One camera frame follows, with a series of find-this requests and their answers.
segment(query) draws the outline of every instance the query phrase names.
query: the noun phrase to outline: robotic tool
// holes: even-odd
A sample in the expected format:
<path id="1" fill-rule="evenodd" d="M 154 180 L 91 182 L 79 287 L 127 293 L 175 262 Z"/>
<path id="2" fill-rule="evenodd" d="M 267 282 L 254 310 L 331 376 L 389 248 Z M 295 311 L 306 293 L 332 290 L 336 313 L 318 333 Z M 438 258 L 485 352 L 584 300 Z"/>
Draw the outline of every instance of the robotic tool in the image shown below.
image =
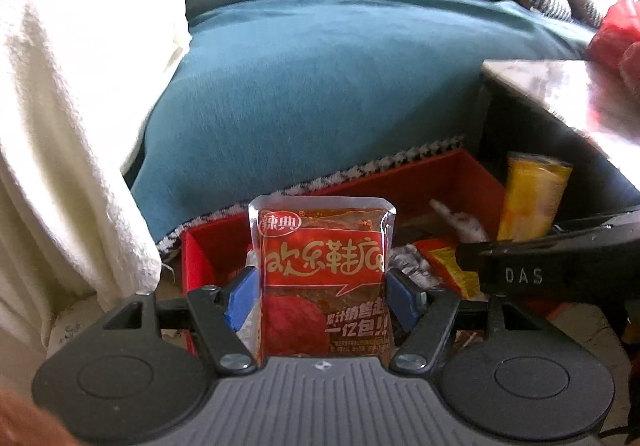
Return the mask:
<path id="1" fill-rule="evenodd" d="M 95 445 L 596 446 L 614 397 L 609 371 L 514 299 L 636 295 L 638 232 L 633 209 L 526 243 L 460 245 L 488 303 L 390 270 L 387 302 L 409 337 L 389 368 L 372 357 L 273 357 L 258 368 L 234 331 L 259 293 L 253 267 L 185 299 L 138 293 L 41 367 L 34 400 Z M 198 357 L 161 329 L 189 330 Z M 451 354 L 458 330 L 484 340 Z"/>

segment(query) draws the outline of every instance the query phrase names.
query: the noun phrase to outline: screw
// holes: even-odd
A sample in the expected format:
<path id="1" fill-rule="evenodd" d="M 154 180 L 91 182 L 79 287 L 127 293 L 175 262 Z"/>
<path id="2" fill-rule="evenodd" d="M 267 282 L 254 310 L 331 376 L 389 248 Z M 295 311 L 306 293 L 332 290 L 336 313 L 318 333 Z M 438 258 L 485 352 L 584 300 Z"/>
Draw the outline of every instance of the screw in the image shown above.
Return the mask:
<path id="1" fill-rule="evenodd" d="M 427 366 L 427 360 L 418 354 L 400 354 L 394 359 L 394 363 L 405 372 L 417 372 Z"/>
<path id="2" fill-rule="evenodd" d="M 252 363 L 253 360 L 246 354 L 225 354 L 220 358 L 220 366 L 227 370 L 244 370 Z"/>
<path id="3" fill-rule="evenodd" d="M 329 363 L 327 360 L 319 361 L 314 365 L 314 367 L 320 370 L 321 372 L 324 372 L 325 370 L 329 370 L 329 368 L 331 368 L 332 366 L 333 365 Z"/>

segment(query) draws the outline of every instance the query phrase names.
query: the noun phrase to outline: marble table top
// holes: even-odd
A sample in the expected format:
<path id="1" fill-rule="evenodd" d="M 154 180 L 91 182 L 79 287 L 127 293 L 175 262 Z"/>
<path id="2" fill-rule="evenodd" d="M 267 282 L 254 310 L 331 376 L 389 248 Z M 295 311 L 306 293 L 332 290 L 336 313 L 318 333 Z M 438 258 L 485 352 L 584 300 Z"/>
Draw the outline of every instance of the marble table top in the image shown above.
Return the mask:
<path id="1" fill-rule="evenodd" d="M 640 190 L 640 99 L 612 71 L 579 60 L 486 60 L 482 73 L 585 138 Z"/>

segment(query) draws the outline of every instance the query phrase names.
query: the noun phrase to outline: table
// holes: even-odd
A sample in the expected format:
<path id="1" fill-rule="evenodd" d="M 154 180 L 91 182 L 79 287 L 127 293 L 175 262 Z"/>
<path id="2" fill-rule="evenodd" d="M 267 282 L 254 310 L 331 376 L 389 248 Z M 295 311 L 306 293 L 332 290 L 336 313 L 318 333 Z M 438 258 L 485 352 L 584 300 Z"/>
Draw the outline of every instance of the table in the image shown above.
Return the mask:
<path id="1" fill-rule="evenodd" d="M 483 164 L 504 162 L 510 151 L 572 163 L 559 218 L 640 204 L 640 99 L 616 74 L 593 62 L 552 60 L 487 60 L 482 74 Z"/>
<path id="2" fill-rule="evenodd" d="M 482 72 L 571 128 L 640 189 L 640 99 L 612 71 L 581 60 L 487 60 Z"/>

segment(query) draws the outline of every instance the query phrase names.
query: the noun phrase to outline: plastic wrapper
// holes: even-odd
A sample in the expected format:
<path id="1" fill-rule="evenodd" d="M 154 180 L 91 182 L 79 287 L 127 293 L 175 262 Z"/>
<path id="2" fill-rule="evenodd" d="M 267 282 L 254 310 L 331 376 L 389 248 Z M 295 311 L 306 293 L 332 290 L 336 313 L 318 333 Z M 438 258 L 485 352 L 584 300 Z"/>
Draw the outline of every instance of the plastic wrapper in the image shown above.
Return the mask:
<path id="1" fill-rule="evenodd" d="M 433 274 L 429 261 L 413 244 L 393 248 L 389 253 L 388 267 L 399 269 L 422 289 L 431 289 L 441 283 Z"/>
<path id="2" fill-rule="evenodd" d="M 466 213 L 453 213 L 440 201 L 431 199 L 429 205 L 458 233 L 458 240 L 462 243 L 487 242 L 488 238 L 478 219 Z"/>
<path id="3" fill-rule="evenodd" d="M 499 241 L 526 241 L 551 229 L 572 167 L 551 157 L 513 153 Z"/>
<path id="4" fill-rule="evenodd" d="M 396 210 L 366 197 L 263 196 L 249 205 L 268 356 L 390 359 L 385 271 Z"/>
<path id="5" fill-rule="evenodd" d="M 636 98 L 640 98 L 640 42 L 635 42 L 626 49 L 618 70 L 626 87 Z"/>
<path id="6" fill-rule="evenodd" d="M 256 257 L 256 253 L 253 248 L 249 248 L 246 254 L 246 261 L 244 263 L 244 267 L 254 266 L 258 267 L 258 260 Z M 260 312 L 261 312 L 261 303 L 260 298 L 256 301 L 251 312 L 244 320 L 244 324 L 238 330 L 236 335 L 240 338 L 242 344 L 246 347 L 246 349 L 251 352 L 251 354 L 259 359 L 259 348 L 260 348 Z"/>
<path id="7" fill-rule="evenodd" d="M 456 331 L 456 337 L 451 346 L 451 354 L 457 354 L 471 345 L 484 341 L 484 331 Z"/>
<path id="8" fill-rule="evenodd" d="M 592 60 L 619 71 L 625 51 L 635 42 L 640 42 L 640 2 L 618 0 L 609 8 L 591 39 L 587 54 Z"/>
<path id="9" fill-rule="evenodd" d="M 456 262 L 458 243 L 448 237 L 418 241 L 415 247 L 429 261 L 434 276 L 459 293 L 465 300 L 486 300 L 480 291 L 480 281 L 475 271 L 464 271 Z"/>

